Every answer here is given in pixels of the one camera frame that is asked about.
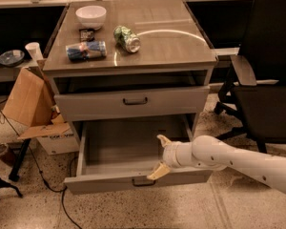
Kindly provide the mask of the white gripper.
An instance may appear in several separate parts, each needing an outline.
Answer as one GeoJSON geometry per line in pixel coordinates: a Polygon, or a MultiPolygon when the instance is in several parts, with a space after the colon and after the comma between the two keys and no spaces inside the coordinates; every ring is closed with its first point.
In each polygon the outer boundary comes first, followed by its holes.
{"type": "Polygon", "coordinates": [[[164,148],[163,161],[158,162],[153,171],[147,175],[149,180],[158,180],[167,175],[170,168],[188,167],[191,165],[191,143],[171,142],[164,135],[156,136],[164,148]]]}

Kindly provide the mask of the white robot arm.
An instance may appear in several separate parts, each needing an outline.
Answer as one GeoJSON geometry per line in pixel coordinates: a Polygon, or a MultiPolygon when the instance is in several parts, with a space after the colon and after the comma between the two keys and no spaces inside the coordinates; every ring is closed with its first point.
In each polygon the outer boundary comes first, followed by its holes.
{"type": "Polygon", "coordinates": [[[286,157],[238,149],[209,135],[191,142],[171,141],[164,135],[157,138],[164,151],[162,159],[147,175],[149,180],[158,180],[172,169],[229,167],[286,195],[286,157]]]}

